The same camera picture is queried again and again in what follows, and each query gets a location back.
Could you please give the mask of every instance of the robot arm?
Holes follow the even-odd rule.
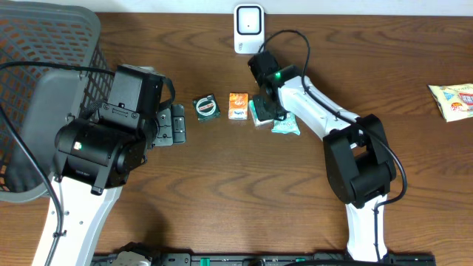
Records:
[[[252,57],[248,65],[261,89],[260,95],[253,97],[259,119],[278,119],[286,112],[292,112],[323,140],[330,186],[346,204],[350,232],[347,251],[354,260],[377,262],[373,208],[387,198],[389,183],[395,178],[393,161],[368,136],[315,102],[304,91],[302,74],[297,67],[281,69],[267,51]],[[311,94],[332,110],[376,132],[386,141],[381,122],[374,115],[360,118],[323,95],[308,77],[304,82]],[[351,149],[356,146],[366,146],[367,151],[354,157]],[[378,249],[381,258],[387,254],[383,238],[383,209],[378,209]]]
[[[161,102],[166,84],[171,99]],[[90,265],[98,237],[131,170],[155,146],[186,141],[184,108],[172,105],[165,76],[140,67],[117,68],[108,100],[91,103],[56,135],[50,179],[64,214],[63,235],[50,265]],[[89,118],[97,113],[98,122]],[[52,201],[33,265],[44,265],[56,226]]]

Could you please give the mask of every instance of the wooden table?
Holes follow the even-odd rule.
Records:
[[[109,65],[153,66],[172,78],[184,104],[187,143],[153,150],[133,171],[101,234],[97,252],[128,242],[195,253],[313,253],[341,250],[344,205],[329,187],[322,143],[257,130],[227,118],[228,93],[258,92],[248,55],[233,48],[232,15],[99,14]],[[308,75],[341,106],[376,114],[409,179],[385,213],[395,252],[432,252],[438,265],[473,262],[473,120],[446,123],[427,84],[473,81],[471,18],[266,16],[266,33],[299,29],[312,45]],[[270,44],[281,65],[302,65],[291,34]],[[213,93],[222,117],[199,123],[192,100]],[[392,183],[390,197],[401,188]],[[0,203],[2,265],[28,265],[47,199]]]

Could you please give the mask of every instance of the gray mesh basket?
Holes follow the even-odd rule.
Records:
[[[44,61],[106,69],[101,24],[82,7],[0,0],[0,63]],[[0,72],[0,104],[50,172],[55,133],[91,102],[107,99],[113,77],[44,67]],[[41,179],[0,123],[0,200],[26,202],[46,192]]]

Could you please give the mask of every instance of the white plug-in device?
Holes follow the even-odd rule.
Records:
[[[259,4],[239,4],[234,9],[235,52],[258,53],[265,41],[265,11]]]

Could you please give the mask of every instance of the teal snack bag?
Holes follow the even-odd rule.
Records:
[[[293,113],[288,113],[286,115],[286,119],[283,121],[274,121],[274,127],[271,129],[273,133],[282,133],[282,134],[289,134],[294,133],[296,135],[300,135],[301,131],[297,126],[296,116]]]

